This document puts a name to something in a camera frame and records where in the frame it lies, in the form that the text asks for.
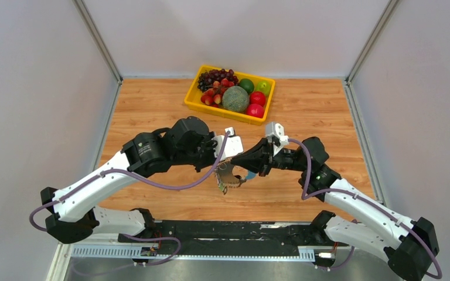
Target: metal frame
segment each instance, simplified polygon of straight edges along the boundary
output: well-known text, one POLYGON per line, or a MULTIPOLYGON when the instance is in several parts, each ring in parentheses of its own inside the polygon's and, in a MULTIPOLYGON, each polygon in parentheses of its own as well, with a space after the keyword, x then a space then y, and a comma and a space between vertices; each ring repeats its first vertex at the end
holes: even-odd
MULTIPOLYGON (((108 116, 108 119, 105 124, 105 130, 103 132, 102 140, 99 144, 99 150, 97 153, 97 156, 95 160, 92 163, 92 169, 94 170, 97 167, 97 164, 99 163, 103 151, 103 147, 106 141, 107 133, 110 127, 111 120, 113 118, 113 113, 115 110, 116 103, 118 101, 118 97, 120 95, 121 85, 124 78, 141 78, 141 77, 122 77, 120 72, 118 71, 118 68, 113 60, 113 58, 110 55, 110 52, 108 51, 95 23, 92 19, 92 16, 90 15, 87 6, 85 5, 83 0, 72 0, 72 2, 75 4, 76 8, 79 11, 80 16, 84 20, 87 29, 91 33, 96 45, 99 48, 99 51, 101 52, 104 60, 106 61, 108 67, 110 68, 110 71, 112 72, 114 78, 118 82, 118 88, 115 93, 113 102, 111 104, 111 111, 108 116)), ((361 69, 365 59, 368 57, 370 51, 372 50, 372 47, 374 46, 375 42, 379 38, 382 30, 385 28, 387 22, 391 18, 393 12, 395 11, 397 5, 401 2, 401 0, 389 0, 385 10, 383 11, 379 21, 377 22, 375 28, 373 29, 370 37, 368 38, 366 44, 364 45, 361 53, 359 54, 358 58, 356 59, 349 75, 347 77, 331 77, 331 78, 338 78, 341 79, 344 91, 347 99, 347 103, 350 108, 351 116, 353 118, 354 127, 357 133, 358 140, 360 142, 360 146, 362 148, 363 157, 365 159, 365 164, 367 166, 367 170, 369 173, 371 186, 373 188, 373 191, 377 197, 378 200, 380 200, 383 204, 384 198, 383 198, 383 191, 382 191, 382 185, 379 180, 379 171, 375 166, 374 160, 373 160, 373 150, 371 148, 371 145, 369 144, 367 133, 365 129, 364 122, 362 120, 362 116, 360 115, 359 106, 357 103, 356 96, 354 94, 354 88, 352 86, 352 82, 356 78, 359 70, 361 69)), ((109 235, 94 235, 91 238, 88 238, 84 241, 81 241, 78 243, 79 245, 111 245, 111 246, 119 246, 118 242, 114 237, 111 237, 109 235)), ((325 247, 310 247, 310 249, 318 249, 325 247)), ((50 281, 63 281, 67 272, 67 268, 69 265, 69 261, 71 258, 71 255, 74 251, 74 245, 65 245, 59 243, 56 249, 56 253, 53 258, 53 262, 51 263, 49 273, 47 274, 46 280, 50 281)))

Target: cantaloupe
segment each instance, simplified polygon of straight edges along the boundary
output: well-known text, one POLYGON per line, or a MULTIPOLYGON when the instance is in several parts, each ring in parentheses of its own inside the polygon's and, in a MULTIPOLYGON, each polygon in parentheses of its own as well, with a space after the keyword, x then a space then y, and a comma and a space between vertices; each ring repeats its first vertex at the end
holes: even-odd
POLYGON ((226 110, 243 113, 249 105, 249 95, 239 86, 232 86, 223 93, 221 104, 226 110))

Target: yellow tray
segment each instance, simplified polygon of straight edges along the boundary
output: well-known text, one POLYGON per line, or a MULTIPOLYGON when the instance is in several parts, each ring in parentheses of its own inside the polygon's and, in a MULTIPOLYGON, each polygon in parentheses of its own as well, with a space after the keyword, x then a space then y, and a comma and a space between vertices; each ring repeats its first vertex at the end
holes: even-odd
POLYGON ((190 89, 187 92, 187 95, 185 96, 184 103, 190 109, 195 110, 195 111, 200 111, 200 112, 205 112, 208 114, 213 114, 213 115, 217 115, 217 116, 221 116, 221 117, 225 117, 225 118, 230 118, 230 119, 246 122, 249 124, 261 125, 263 122, 265 122, 265 120, 267 119, 268 110, 270 110, 270 104, 271 104, 271 99, 273 96, 273 90, 275 88, 275 80, 265 78, 265 77, 255 76, 255 75, 247 74, 247 73, 241 73, 241 72, 234 73, 234 75, 237 76, 239 81, 241 79, 247 78, 247 79, 250 79, 254 83, 254 86, 256 86, 256 84, 259 83, 261 80, 266 80, 272 86, 271 90, 270 90, 270 95, 268 95, 268 97, 267 97, 267 104, 265 106, 265 114, 263 115, 263 118, 257 118, 257 117, 249 116, 249 115, 242 114, 242 113, 228 111, 226 109, 223 109, 223 107, 221 107, 221 106, 220 106, 220 108, 210 107, 201 102, 201 96, 203 95, 203 93, 197 88, 197 80, 199 79, 199 76, 201 75, 201 73, 204 73, 205 71, 209 72, 212 69, 220 70, 221 68, 213 67, 213 66, 201 66, 201 68, 197 72, 196 78, 194 78, 194 82, 192 82, 192 85, 190 86, 190 89))

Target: gray wall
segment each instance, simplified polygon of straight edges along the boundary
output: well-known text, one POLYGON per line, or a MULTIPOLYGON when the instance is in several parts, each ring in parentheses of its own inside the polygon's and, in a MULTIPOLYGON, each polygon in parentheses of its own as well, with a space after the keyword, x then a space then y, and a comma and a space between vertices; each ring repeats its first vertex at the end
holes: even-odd
POLYGON ((386 202, 435 224, 450 280, 450 1, 403 0, 354 88, 386 202))
POLYGON ((86 0, 124 76, 345 76, 387 0, 86 0))
POLYGON ((28 215, 92 168, 115 89, 71 1, 0 1, 0 280, 46 277, 57 241, 28 215))

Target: wooden tabletop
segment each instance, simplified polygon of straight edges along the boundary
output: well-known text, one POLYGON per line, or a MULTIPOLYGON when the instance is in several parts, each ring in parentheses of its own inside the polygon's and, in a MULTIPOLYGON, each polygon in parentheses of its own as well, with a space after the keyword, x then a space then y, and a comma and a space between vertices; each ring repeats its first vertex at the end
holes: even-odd
MULTIPOLYGON (((327 164, 368 196, 374 197, 340 80, 276 80, 270 113, 265 124, 281 123, 285 134, 302 141, 318 136, 330 155, 327 164)), ((211 131, 224 134, 233 126, 244 150, 264 135, 263 126, 249 125, 201 112, 183 103, 190 79, 124 80, 101 158, 109 160, 122 145, 140 132, 171 127, 180 118, 196 116, 211 131)), ((191 183, 206 171, 175 166, 151 180, 168 185, 191 183)), ((157 220, 311 221, 320 210, 352 218, 315 198, 301 201, 300 172, 272 170, 223 195, 210 177, 189 190, 169 191, 133 184, 103 201, 100 206, 118 210, 147 208, 157 220)))

